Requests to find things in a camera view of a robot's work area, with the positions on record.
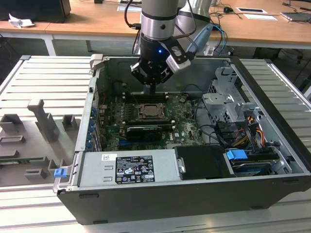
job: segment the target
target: paper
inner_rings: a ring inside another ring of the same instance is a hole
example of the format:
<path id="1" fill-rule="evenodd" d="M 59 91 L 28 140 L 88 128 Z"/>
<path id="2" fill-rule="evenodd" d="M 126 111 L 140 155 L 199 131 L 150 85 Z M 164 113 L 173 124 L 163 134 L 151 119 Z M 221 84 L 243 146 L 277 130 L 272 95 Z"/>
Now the paper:
<path id="1" fill-rule="evenodd" d="M 252 14 L 243 14 L 248 19 L 263 19 L 263 20 L 277 20 L 273 16 L 265 16 L 265 15 L 252 15 Z"/>
<path id="2" fill-rule="evenodd" d="M 14 27 L 17 27 L 17 28 L 21 29 L 22 27 L 34 26 L 33 22 L 30 19 L 15 18 L 14 16 L 11 16 L 11 14 L 9 14 L 9 16 L 10 16 L 9 22 Z"/>
<path id="3" fill-rule="evenodd" d="M 124 11 L 125 10 L 125 6 L 118 6 L 117 11 Z M 127 9 L 128 12 L 141 12 L 141 7 L 135 7 L 135 6 L 130 6 Z"/>

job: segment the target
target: table leg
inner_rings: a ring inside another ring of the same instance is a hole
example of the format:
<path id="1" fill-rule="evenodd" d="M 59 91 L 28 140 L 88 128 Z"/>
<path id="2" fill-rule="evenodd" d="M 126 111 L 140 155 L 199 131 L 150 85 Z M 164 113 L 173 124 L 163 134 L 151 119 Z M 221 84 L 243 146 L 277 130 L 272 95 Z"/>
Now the table leg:
<path id="1" fill-rule="evenodd" d="M 43 39 L 44 39 L 45 45 L 46 45 L 46 47 L 48 49 L 49 56 L 56 56 L 56 52 L 55 52 L 55 49 L 54 49 L 52 36 L 48 36 L 47 35 Z"/>
<path id="2" fill-rule="evenodd" d="M 92 46 L 91 46 L 91 42 L 89 40 L 86 40 L 86 47 L 87 47 L 87 51 L 88 52 L 92 52 Z"/>

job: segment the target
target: black cover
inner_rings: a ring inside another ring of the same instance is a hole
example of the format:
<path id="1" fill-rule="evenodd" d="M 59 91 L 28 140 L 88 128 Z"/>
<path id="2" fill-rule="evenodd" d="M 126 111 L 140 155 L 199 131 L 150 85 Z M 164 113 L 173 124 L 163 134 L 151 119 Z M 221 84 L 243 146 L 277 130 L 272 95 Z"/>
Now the black cover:
<path id="1" fill-rule="evenodd" d="M 229 178 L 229 172 L 220 146 L 180 146 L 175 147 L 176 156 L 183 158 L 186 173 L 183 180 Z"/>
<path id="2" fill-rule="evenodd" d="M 0 20 L 8 20 L 10 13 L 20 19 L 63 23 L 70 11 L 69 0 L 0 1 Z"/>

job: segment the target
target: computer case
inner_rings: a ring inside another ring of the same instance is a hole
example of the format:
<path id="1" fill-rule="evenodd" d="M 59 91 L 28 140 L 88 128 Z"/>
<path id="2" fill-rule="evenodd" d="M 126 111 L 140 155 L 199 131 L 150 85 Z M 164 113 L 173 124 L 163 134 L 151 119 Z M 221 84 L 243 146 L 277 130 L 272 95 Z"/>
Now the computer case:
<path id="1" fill-rule="evenodd" d="M 8 20 L 11 14 L 20 19 L 63 23 L 70 11 L 69 0 L 0 1 L 0 20 Z"/>

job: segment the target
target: robotic arm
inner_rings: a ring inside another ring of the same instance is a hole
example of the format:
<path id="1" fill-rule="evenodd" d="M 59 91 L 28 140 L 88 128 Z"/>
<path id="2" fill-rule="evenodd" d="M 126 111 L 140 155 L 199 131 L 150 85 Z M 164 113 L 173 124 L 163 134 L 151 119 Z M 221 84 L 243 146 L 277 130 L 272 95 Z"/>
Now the robotic arm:
<path id="1" fill-rule="evenodd" d="M 150 86 L 151 94 L 156 85 L 190 66 L 208 41 L 213 27 L 209 23 L 210 3 L 187 0 L 177 13 L 178 0 L 142 0 L 140 58 L 131 72 Z"/>

